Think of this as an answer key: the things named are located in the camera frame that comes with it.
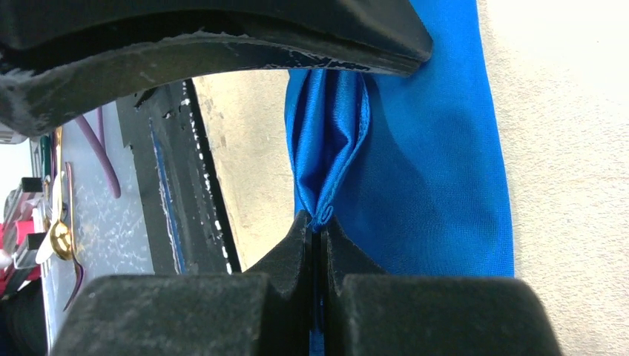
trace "beige surface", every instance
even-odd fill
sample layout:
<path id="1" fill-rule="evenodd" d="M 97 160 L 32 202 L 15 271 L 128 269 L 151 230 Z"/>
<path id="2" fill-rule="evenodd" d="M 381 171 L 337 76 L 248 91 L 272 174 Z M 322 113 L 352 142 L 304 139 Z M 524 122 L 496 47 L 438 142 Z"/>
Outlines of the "beige surface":
<path id="1" fill-rule="evenodd" d="M 516 270 L 546 305 L 566 355 L 629 355 L 626 7 L 479 1 Z M 250 266 L 292 220 L 286 74 L 230 73 L 196 83 L 201 101 L 214 102 L 205 104 L 212 147 Z"/>

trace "red object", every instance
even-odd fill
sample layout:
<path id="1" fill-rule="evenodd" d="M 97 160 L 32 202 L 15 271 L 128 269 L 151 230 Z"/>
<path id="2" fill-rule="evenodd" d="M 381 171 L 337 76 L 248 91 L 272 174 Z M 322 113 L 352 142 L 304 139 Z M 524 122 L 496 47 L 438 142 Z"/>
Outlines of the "red object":
<path id="1" fill-rule="evenodd" d="M 16 230 L 17 230 L 17 244 L 21 245 L 26 240 L 26 235 L 32 234 L 35 232 L 35 227 L 33 226 L 33 221 L 18 221 L 15 222 Z M 0 245 L 4 247 L 3 243 L 4 238 L 4 225 L 0 224 Z M 7 287 L 7 283 L 11 278 L 11 275 L 14 272 L 13 264 L 8 266 L 4 270 L 0 270 L 0 295 L 3 295 L 4 289 Z M 33 271 L 28 275 L 26 280 L 36 280 L 42 275 L 41 269 L 39 266 L 35 267 Z"/>

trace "blue towel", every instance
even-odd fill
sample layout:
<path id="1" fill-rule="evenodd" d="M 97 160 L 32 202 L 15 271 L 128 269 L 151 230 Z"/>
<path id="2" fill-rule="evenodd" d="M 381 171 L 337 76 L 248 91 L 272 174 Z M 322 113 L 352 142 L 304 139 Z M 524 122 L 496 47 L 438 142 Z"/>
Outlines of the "blue towel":
<path id="1" fill-rule="evenodd" d="M 295 210 L 336 214 L 393 274 L 512 277 L 504 163 L 475 1 L 411 0 L 432 58 L 409 78 L 291 70 Z"/>

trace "blue cloth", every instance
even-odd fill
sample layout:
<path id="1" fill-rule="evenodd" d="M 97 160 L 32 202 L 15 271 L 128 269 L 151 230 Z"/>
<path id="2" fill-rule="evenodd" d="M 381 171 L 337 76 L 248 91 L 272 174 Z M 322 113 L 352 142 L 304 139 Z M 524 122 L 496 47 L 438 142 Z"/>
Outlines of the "blue cloth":
<path id="1" fill-rule="evenodd" d="M 292 70 L 295 209 L 336 214 L 393 274 L 513 271 L 507 181 L 475 1 L 411 0 L 435 41 L 410 78 Z"/>

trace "black robotic claw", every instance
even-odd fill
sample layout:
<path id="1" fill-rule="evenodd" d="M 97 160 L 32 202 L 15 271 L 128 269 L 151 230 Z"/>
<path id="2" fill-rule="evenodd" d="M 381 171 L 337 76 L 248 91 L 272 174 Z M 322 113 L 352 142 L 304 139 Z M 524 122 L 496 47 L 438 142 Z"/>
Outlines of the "black robotic claw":
<path id="1" fill-rule="evenodd" d="M 432 52 L 408 0 L 0 0 L 0 9 L 0 122 L 27 136 L 193 76 L 408 76 Z"/>
<path id="2" fill-rule="evenodd" d="M 52 356 L 307 355 L 314 327 L 327 355 L 561 354 L 524 283 L 392 276 L 338 221 L 308 222 L 243 274 L 94 281 Z"/>

